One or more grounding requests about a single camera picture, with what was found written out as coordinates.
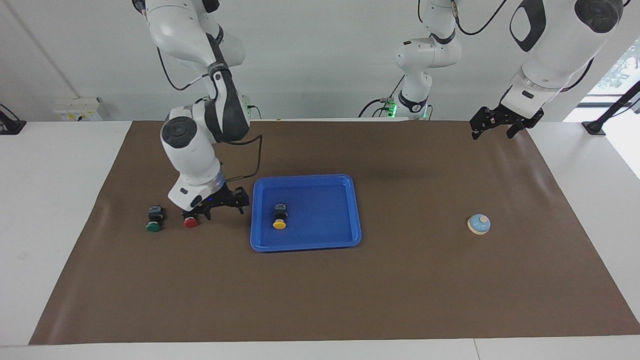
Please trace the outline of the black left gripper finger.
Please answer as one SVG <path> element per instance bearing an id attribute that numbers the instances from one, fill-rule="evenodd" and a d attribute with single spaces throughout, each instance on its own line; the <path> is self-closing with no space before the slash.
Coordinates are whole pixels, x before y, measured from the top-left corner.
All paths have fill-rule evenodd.
<path id="1" fill-rule="evenodd" d="M 544 114 L 545 112 L 543 109 L 538 109 L 531 118 L 524 118 L 517 114 L 510 115 L 509 120 L 507 121 L 507 124 L 510 125 L 510 127 L 506 132 L 508 139 L 514 138 L 519 132 L 522 132 L 525 129 L 533 129 L 537 123 L 539 123 Z"/>
<path id="2" fill-rule="evenodd" d="M 470 119 L 471 137 L 477 141 L 483 132 L 495 128 L 494 110 L 483 106 Z"/>

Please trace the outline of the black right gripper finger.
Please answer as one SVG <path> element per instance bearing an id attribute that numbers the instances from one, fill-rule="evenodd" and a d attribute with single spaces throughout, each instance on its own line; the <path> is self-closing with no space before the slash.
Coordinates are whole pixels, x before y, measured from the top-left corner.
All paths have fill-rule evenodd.
<path id="1" fill-rule="evenodd" d="M 245 208 L 249 207 L 250 198 L 244 187 L 236 187 L 234 191 L 230 193 L 227 206 L 235 208 L 241 215 L 245 214 Z"/>
<path id="2" fill-rule="evenodd" d="M 199 203 L 192 210 L 183 210 L 183 223 L 200 223 L 201 218 L 207 222 L 211 221 L 211 207 L 206 201 Z"/>

